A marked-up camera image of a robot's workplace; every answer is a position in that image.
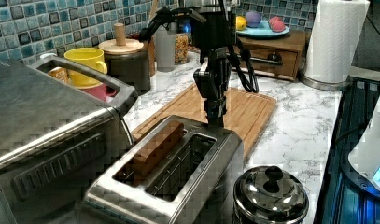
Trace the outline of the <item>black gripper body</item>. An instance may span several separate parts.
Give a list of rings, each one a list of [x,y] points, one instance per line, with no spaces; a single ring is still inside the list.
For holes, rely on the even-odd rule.
[[[210,106],[225,105],[225,92],[231,73],[226,49],[217,48],[208,53],[201,52],[200,63],[201,67],[193,74],[199,93]]]

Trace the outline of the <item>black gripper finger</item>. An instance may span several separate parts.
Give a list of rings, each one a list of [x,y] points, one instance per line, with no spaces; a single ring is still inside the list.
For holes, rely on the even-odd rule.
[[[215,109],[213,106],[210,106],[209,104],[204,104],[204,110],[206,112],[206,118],[209,125],[215,125],[216,124],[216,115],[215,115]]]
[[[226,112],[227,112],[226,105],[219,105],[218,106],[218,116],[216,118],[216,124],[219,127],[224,126],[224,115],[226,114]]]

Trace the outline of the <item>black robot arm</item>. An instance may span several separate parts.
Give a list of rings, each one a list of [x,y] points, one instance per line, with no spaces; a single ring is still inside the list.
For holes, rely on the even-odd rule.
[[[163,7],[149,20],[139,35],[140,42],[149,42],[160,26],[166,30],[175,21],[190,20],[192,45],[200,50],[201,67],[193,78],[201,97],[207,123],[224,126],[226,96],[231,73],[227,50],[235,44],[235,16],[226,10],[224,0],[213,4],[169,9]]]

